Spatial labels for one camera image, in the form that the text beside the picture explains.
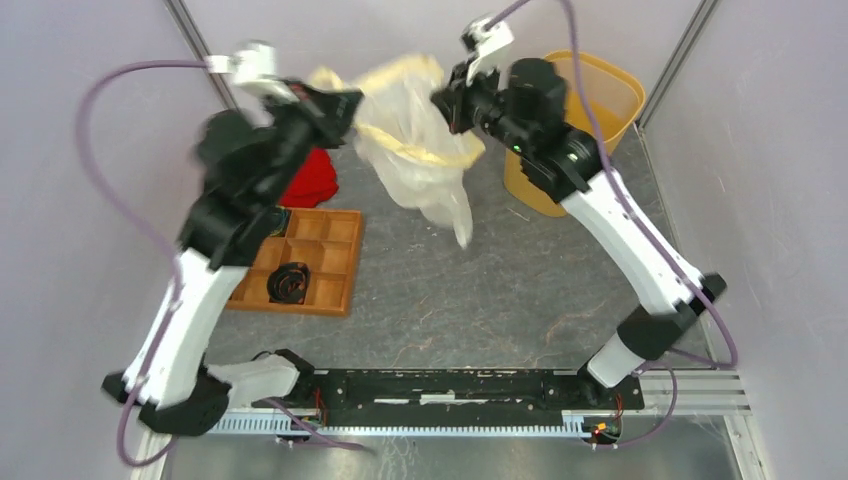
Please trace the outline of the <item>translucent white trash bag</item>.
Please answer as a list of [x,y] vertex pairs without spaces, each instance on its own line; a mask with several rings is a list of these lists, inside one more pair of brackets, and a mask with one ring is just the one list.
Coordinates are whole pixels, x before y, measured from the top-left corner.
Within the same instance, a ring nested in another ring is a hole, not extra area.
[[473,236],[464,173],[486,148],[472,132],[454,135],[430,100],[444,70],[425,54],[410,54],[348,81],[321,67],[309,76],[317,88],[364,94],[354,117],[353,148],[369,163],[390,198],[418,210],[432,224],[453,231],[461,248]]

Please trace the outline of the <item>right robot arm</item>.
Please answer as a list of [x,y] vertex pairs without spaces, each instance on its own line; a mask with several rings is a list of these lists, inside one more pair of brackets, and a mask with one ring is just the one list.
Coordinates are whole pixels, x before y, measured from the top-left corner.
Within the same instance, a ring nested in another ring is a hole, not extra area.
[[596,139],[565,120],[568,83],[543,59],[514,62],[500,73],[456,65],[431,95],[453,134],[478,127],[520,158],[522,173],[600,243],[633,287],[638,307],[580,368],[580,400],[602,408],[618,384],[660,359],[726,289],[680,257],[630,199]]

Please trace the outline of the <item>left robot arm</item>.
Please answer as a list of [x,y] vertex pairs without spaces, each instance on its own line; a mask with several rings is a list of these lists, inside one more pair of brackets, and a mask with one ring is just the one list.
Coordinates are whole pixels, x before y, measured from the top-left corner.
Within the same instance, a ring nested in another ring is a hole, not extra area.
[[197,437],[232,407],[280,398],[306,405],[313,379],[294,355],[209,365],[205,353],[217,321],[278,226],[277,205],[316,148],[340,147],[363,100],[358,89],[322,91],[286,80],[294,96],[264,93],[271,116],[257,126],[241,111],[211,116],[195,147],[205,175],[177,239],[179,279],[137,359],[107,375],[103,390],[135,406],[150,430]]

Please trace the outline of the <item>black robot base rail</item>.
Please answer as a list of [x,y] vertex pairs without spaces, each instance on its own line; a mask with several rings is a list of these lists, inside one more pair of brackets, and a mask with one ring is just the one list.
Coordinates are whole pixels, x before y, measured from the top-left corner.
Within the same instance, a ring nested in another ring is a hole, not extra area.
[[284,398],[315,408],[327,427],[543,427],[562,413],[615,415],[645,406],[633,377],[607,389],[554,369],[329,369],[302,376]]

